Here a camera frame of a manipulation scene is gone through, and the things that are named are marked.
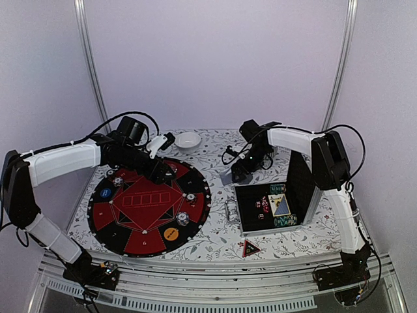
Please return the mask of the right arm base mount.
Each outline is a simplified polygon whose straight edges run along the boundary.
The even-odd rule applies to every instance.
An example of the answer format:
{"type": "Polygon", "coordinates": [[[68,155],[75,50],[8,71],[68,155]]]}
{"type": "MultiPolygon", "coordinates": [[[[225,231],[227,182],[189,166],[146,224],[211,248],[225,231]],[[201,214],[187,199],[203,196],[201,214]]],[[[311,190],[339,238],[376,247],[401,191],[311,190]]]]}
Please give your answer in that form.
{"type": "Polygon", "coordinates": [[[313,270],[312,277],[319,291],[324,291],[364,282],[371,275],[366,261],[356,264],[348,261],[335,267],[320,264],[313,270]]]}

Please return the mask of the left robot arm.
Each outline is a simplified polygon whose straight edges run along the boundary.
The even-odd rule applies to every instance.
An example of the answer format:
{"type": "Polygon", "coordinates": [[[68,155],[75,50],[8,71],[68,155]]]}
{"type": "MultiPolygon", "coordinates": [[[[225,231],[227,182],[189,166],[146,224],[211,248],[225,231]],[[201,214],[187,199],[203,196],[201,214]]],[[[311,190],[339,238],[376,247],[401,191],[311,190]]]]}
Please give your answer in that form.
{"type": "Polygon", "coordinates": [[[34,190],[50,181],[84,169],[99,166],[125,168],[160,185],[172,178],[173,170],[157,156],[175,141],[168,132],[142,139],[148,127],[134,119],[135,112],[117,115],[116,130],[101,134],[94,129],[86,137],[35,151],[9,151],[1,171],[1,217],[39,241],[65,263],[83,283],[97,276],[96,267],[81,258],[83,249],[44,215],[36,202],[34,190]]]}

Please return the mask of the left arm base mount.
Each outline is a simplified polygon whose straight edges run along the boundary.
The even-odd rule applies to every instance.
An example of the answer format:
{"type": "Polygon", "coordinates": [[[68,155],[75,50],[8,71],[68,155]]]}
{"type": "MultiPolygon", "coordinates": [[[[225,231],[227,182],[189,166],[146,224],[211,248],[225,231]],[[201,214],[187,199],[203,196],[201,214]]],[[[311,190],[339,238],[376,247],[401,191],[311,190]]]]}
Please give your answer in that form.
{"type": "Polygon", "coordinates": [[[64,265],[63,278],[77,282],[83,287],[91,286],[115,291],[119,283],[120,271],[109,261],[100,265],[94,265],[89,261],[81,265],[69,263],[64,263],[64,265]]]}

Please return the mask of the blue white chip stack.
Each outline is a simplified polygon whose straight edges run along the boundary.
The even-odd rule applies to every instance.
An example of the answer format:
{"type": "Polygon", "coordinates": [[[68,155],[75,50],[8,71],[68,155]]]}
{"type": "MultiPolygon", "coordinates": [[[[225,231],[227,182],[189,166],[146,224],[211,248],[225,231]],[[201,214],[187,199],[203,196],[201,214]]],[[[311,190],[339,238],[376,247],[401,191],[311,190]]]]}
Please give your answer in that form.
{"type": "Polygon", "coordinates": [[[122,178],[122,177],[115,177],[115,178],[112,180],[112,183],[113,183],[113,186],[115,186],[115,187],[120,187],[120,186],[122,186],[122,185],[123,185],[124,180],[123,180],[123,178],[122,178]]]}

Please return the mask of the red black 100 chip stack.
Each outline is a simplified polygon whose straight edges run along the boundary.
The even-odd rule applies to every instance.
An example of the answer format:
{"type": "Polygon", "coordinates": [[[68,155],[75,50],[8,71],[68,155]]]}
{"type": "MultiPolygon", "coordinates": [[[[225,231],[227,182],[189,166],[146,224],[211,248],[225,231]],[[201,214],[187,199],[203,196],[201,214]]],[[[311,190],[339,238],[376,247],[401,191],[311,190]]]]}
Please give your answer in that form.
{"type": "Polygon", "coordinates": [[[190,205],[194,205],[197,201],[197,196],[195,194],[189,193],[189,194],[186,195],[186,201],[190,205]]]}

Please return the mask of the orange big blind button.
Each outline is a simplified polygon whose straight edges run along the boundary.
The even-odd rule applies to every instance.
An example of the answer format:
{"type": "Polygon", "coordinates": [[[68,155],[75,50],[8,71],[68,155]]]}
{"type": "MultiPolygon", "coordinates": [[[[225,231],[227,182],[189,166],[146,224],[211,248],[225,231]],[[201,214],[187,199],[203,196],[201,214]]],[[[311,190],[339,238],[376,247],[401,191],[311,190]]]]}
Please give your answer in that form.
{"type": "Polygon", "coordinates": [[[167,241],[175,241],[179,238],[179,230],[177,228],[167,228],[164,231],[164,239],[167,241]]]}

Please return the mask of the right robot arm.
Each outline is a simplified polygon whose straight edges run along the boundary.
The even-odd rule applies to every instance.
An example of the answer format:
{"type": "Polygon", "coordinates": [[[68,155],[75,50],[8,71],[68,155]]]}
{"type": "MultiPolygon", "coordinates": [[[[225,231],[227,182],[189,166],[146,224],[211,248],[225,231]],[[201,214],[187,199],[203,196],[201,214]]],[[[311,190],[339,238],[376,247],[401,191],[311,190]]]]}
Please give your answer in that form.
{"type": "Polygon", "coordinates": [[[335,127],[312,132],[279,122],[258,125],[251,119],[243,123],[239,132],[246,144],[239,151],[226,149],[232,158],[223,162],[230,167],[220,175],[223,185],[250,181],[275,147],[308,156],[310,175],[316,188],[329,200],[341,235],[343,265],[338,268],[337,279],[342,284],[351,284],[362,274],[362,267],[375,251],[360,228],[359,210],[352,193],[354,173],[335,127]]]}

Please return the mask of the blue small blind button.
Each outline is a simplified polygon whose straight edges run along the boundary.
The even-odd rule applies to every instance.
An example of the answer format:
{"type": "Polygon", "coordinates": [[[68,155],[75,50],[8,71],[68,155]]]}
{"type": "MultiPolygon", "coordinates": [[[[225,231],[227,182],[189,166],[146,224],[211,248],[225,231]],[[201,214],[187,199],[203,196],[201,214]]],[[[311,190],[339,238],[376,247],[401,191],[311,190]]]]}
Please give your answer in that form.
{"type": "Polygon", "coordinates": [[[101,198],[108,198],[111,196],[112,190],[110,188],[104,188],[100,191],[101,198]]]}

